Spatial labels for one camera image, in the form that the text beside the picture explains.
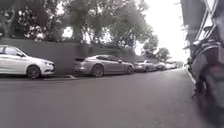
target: silver car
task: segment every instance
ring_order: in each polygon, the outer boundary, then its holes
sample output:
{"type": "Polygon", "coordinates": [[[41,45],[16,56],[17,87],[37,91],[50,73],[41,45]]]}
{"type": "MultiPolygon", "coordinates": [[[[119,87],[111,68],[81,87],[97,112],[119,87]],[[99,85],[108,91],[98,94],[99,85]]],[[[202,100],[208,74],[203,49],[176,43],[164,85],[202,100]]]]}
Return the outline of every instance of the silver car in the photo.
{"type": "Polygon", "coordinates": [[[156,70],[156,65],[148,60],[141,60],[135,63],[135,71],[151,72],[156,70]]]}
{"type": "Polygon", "coordinates": [[[132,74],[134,66],[131,63],[111,55],[96,55],[85,59],[76,59],[76,72],[101,77],[104,74],[132,74]]]}

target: building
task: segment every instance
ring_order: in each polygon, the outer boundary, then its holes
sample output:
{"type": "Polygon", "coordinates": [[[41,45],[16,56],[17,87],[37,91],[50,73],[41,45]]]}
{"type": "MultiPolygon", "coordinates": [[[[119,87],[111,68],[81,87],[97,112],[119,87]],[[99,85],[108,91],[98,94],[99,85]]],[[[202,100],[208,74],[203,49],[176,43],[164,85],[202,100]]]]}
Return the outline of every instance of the building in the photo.
{"type": "Polygon", "coordinates": [[[208,37],[224,41],[224,0],[181,0],[181,6],[189,48],[208,37]]]}

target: wall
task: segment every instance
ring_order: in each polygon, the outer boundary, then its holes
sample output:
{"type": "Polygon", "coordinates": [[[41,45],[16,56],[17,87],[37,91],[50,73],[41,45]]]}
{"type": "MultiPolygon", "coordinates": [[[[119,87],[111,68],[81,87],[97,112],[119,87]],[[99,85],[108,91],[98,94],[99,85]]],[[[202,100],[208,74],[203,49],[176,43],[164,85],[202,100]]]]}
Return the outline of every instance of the wall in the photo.
{"type": "Polygon", "coordinates": [[[97,54],[115,54],[128,62],[135,62],[138,58],[131,51],[121,51],[119,49],[106,49],[100,46],[93,47],[89,51],[90,45],[71,43],[50,43],[36,42],[33,40],[7,39],[0,40],[1,45],[12,45],[18,47],[30,56],[51,60],[56,65],[56,72],[59,74],[74,73],[73,64],[75,58],[87,57],[97,54]]]}
{"type": "Polygon", "coordinates": [[[72,73],[76,57],[83,57],[78,44],[55,44],[32,40],[2,39],[1,44],[20,48],[30,56],[51,60],[56,65],[57,73],[72,73]]]}

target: road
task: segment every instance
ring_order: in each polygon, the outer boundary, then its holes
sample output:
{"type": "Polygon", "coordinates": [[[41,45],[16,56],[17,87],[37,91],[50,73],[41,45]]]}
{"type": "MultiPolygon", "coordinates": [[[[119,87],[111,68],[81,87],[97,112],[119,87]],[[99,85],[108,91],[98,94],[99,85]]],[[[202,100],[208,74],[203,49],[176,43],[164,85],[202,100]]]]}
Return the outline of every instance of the road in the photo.
{"type": "Polygon", "coordinates": [[[75,81],[1,81],[1,128],[209,128],[185,69],[75,81]]]}

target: car door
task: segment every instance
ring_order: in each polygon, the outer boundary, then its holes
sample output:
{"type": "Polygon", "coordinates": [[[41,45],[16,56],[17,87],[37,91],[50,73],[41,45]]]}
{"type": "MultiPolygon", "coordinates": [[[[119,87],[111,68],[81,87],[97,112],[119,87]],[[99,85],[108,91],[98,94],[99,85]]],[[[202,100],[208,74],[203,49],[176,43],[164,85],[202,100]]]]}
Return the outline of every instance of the car door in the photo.
{"type": "Polygon", "coordinates": [[[119,58],[115,56],[110,56],[109,58],[112,62],[114,72],[123,72],[125,70],[125,65],[119,58]]]}
{"type": "Polygon", "coordinates": [[[14,47],[6,47],[4,50],[3,67],[9,74],[26,74],[29,65],[27,57],[19,56],[21,53],[14,47]]]}
{"type": "Polygon", "coordinates": [[[4,63],[5,63],[5,59],[4,59],[4,49],[5,47],[0,47],[0,74],[5,73],[5,69],[3,67],[4,63]]]}
{"type": "Polygon", "coordinates": [[[98,56],[97,61],[99,61],[99,63],[103,64],[104,72],[106,72],[106,73],[113,72],[114,63],[113,63],[113,61],[111,61],[109,56],[106,56],[106,55],[98,56]]]}

